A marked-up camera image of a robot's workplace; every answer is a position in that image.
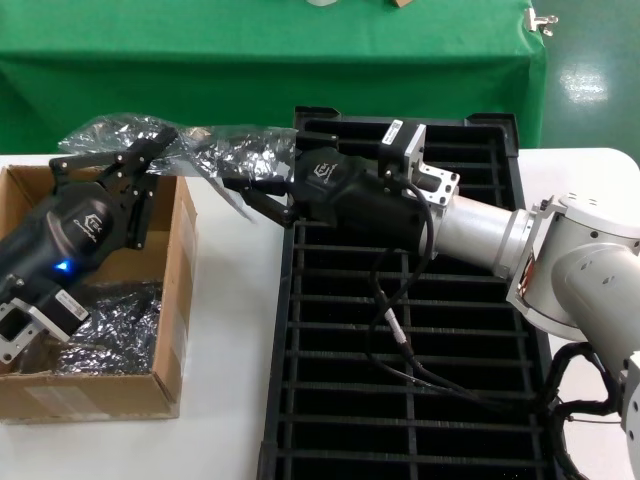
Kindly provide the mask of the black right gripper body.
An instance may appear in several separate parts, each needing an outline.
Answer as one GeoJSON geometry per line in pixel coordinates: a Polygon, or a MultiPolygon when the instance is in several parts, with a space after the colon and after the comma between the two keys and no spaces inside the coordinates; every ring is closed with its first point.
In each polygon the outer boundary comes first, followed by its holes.
{"type": "Polygon", "coordinates": [[[430,255],[435,229],[428,204],[403,177],[380,178],[374,161],[335,149],[302,152],[292,199],[300,215],[366,234],[388,248],[430,255]]]}

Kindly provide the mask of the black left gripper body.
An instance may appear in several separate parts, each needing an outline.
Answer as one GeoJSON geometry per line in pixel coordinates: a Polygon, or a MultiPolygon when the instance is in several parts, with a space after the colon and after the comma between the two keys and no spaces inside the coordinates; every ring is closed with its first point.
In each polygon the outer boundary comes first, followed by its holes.
{"type": "Polygon", "coordinates": [[[99,183],[58,189],[1,239],[1,300],[39,280],[72,286],[125,246],[127,226],[122,202],[99,183]]]}

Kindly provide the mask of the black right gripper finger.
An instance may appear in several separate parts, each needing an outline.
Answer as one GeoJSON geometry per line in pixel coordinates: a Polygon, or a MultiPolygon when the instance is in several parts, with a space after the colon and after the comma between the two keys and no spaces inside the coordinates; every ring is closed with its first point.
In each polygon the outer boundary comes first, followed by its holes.
{"type": "Polygon", "coordinates": [[[262,180],[224,178],[223,185],[239,193],[249,207],[281,227],[291,228],[294,225],[295,210],[275,199],[288,195],[289,183],[283,177],[262,180]]]}
{"type": "Polygon", "coordinates": [[[337,135],[303,131],[300,130],[296,134],[295,149],[297,152],[305,152],[317,150],[321,148],[339,148],[339,137],[337,135]]]}

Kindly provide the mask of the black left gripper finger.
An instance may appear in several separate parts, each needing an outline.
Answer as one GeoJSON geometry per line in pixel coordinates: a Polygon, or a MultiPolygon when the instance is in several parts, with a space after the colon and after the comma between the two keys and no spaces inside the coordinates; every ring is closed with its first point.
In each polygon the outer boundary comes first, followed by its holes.
{"type": "Polygon", "coordinates": [[[104,167],[106,176],[119,178],[129,174],[144,174],[151,162],[177,139],[178,131],[164,128],[153,138],[135,140],[126,150],[57,157],[49,161],[54,177],[62,180],[72,170],[104,167]]]}
{"type": "Polygon", "coordinates": [[[120,187],[120,205],[125,218],[122,248],[145,245],[158,186],[158,176],[148,173],[148,169],[163,150],[163,147],[141,147],[126,151],[119,172],[124,181],[120,187]]]}

